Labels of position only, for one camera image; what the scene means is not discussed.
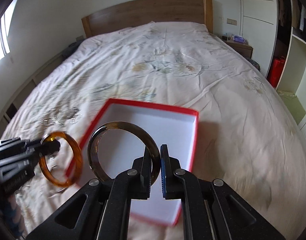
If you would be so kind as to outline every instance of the nightstand drawer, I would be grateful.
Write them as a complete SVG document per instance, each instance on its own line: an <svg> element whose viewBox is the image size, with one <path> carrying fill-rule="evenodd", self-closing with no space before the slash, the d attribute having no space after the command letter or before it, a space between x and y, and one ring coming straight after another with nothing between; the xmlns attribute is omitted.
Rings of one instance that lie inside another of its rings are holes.
<svg viewBox="0 0 306 240"><path fill-rule="evenodd" d="M232 49L234 49L236 52L238 52L239 54L241 54L243 57L248 57L248 58L252 58L252 50L251 49L243 49L243 48L237 48L237 47L233 47L231 46Z"/></svg>

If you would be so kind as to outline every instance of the white wall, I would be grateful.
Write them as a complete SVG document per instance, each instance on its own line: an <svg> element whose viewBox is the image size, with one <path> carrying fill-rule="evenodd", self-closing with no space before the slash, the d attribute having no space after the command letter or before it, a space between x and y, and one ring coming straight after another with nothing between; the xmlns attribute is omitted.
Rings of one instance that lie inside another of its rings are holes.
<svg viewBox="0 0 306 240"><path fill-rule="evenodd" d="M18 0L9 31L10 55L0 61L0 112L47 60L83 35L81 18L129 0ZM214 33L240 32L240 0L213 0ZM226 24L235 19L237 26Z"/></svg>
<svg viewBox="0 0 306 240"><path fill-rule="evenodd" d="M242 0L241 34L253 47L253 60L266 77L277 34L277 0Z"/></svg>

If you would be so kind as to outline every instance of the red bag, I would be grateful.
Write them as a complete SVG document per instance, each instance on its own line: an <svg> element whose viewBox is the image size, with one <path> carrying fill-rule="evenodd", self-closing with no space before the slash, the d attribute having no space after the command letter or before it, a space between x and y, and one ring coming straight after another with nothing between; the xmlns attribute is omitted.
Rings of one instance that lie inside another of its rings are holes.
<svg viewBox="0 0 306 240"><path fill-rule="evenodd" d="M275 88L280 81L280 76L282 75L285 65L285 58L274 58L270 72L268 74L267 80Z"/></svg>

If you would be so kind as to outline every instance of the bed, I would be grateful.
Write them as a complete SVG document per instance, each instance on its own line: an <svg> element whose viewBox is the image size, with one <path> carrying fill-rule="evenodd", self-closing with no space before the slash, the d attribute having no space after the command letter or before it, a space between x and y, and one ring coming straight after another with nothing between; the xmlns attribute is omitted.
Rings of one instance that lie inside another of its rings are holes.
<svg viewBox="0 0 306 240"><path fill-rule="evenodd" d="M108 98L193 108L200 112L194 174L224 179L296 239L306 226L300 132L266 79L212 34L212 17L212 0L136 0L84 17L88 39L34 89L3 138L65 130L79 141ZM66 118L72 111L76 118ZM49 166L64 170L68 152L63 145ZM28 232L77 190L57 193L35 172L16 193ZM181 220L161 227L130 219L128 239L182 238Z"/></svg>

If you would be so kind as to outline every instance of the wooden nightstand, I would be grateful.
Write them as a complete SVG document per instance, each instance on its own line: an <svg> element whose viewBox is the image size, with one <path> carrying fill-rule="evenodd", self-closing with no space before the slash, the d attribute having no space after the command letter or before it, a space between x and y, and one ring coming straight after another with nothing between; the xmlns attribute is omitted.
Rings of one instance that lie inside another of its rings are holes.
<svg viewBox="0 0 306 240"><path fill-rule="evenodd" d="M241 54L243 57L252 58L253 47L251 47L250 45L233 41L230 38L227 39L227 41L225 40L222 40L222 41L224 41L228 46L233 48L236 52Z"/></svg>

